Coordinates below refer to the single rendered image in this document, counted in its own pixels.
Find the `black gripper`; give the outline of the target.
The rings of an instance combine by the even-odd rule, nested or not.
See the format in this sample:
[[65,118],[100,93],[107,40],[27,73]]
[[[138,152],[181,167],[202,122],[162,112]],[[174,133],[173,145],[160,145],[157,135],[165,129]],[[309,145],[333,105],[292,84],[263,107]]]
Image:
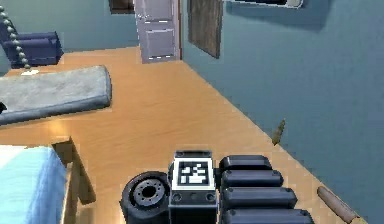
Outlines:
[[169,224],[167,174],[143,172],[124,187],[120,207],[126,224]]

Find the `wooden bed with blue cover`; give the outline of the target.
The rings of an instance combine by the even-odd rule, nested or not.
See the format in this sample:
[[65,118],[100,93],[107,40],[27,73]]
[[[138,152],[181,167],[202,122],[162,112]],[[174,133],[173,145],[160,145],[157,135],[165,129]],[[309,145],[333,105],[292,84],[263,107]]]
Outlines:
[[96,201],[71,137],[46,145],[0,145],[0,224],[76,224]]

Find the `grey floor mat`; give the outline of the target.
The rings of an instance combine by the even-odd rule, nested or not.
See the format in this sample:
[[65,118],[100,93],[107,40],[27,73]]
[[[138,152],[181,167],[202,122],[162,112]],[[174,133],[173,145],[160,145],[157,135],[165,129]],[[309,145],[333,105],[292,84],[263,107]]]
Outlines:
[[109,107],[112,83],[105,66],[0,78],[0,125]]

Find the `small olive brown object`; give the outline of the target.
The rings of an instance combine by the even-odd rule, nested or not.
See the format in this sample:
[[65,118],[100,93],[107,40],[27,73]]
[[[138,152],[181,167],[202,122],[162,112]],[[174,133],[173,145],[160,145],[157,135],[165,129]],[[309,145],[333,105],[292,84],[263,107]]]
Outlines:
[[276,130],[273,132],[273,136],[271,137],[273,145],[277,145],[280,143],[282,134],[284,132],[285,124],[286,120],[282,119]]

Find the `pale grey room door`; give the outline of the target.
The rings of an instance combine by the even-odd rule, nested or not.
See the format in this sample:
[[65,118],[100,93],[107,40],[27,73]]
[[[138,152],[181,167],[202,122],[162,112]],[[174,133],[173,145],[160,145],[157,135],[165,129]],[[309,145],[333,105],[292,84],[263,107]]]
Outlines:
[[142,62],[179,60],[178,0],[134,0],[134,7]]

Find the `brown baseball bat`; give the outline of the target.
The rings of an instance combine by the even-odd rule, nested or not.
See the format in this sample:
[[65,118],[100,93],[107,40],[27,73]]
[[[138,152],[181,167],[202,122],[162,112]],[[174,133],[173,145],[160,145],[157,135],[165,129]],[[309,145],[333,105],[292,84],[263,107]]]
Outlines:
[[368,224],[368,222],[359,216],[342,199],[333,194],[324,186],[317,188],[319,198],[346,224]]

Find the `white framed window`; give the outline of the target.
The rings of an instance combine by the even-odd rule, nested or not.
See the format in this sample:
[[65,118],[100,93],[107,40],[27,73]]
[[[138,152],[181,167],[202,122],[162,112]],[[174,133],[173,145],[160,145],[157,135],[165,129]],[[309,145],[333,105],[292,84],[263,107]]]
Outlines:
[[234,5],[278,8],[300,8],[304,0],[224,0]]

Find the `brown framed wall picture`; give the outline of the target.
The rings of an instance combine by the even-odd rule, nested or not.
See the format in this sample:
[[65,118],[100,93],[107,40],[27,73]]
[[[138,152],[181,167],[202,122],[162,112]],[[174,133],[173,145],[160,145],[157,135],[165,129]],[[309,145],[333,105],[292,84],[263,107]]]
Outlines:
[[220,57],[222,0],[187,0],[188,41],[213,58]]

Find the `dark wall picture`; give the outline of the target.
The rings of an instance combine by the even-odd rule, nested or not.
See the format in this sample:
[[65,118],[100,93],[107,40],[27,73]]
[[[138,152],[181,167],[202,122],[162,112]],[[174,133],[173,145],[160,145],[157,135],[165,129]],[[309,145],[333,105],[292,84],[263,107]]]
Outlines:
[[112,14],[133,14],[133,0],[109,0],[110,12]]

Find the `grey beaded lamp post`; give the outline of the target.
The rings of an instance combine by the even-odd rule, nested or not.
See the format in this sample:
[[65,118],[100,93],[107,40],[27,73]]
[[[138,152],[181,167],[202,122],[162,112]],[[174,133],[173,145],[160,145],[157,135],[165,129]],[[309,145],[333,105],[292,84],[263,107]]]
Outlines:
[[8,36],[11,39],[11,42],[17,51],[18,58],[21,60],[23,64],[24,71],[21,73],[21,76],[32,76],[32,75],[38,74],[39,71],[36,69],[32,69],[31,66],[29,65],[29,62],[26,59],[24,50],[17,39],[16,31],[13,28],[11,20],[9,19],[9,16],[5,12],[5,9],[2,5],[0,5],[0,18],[2,19],[3,24],[6,26]]

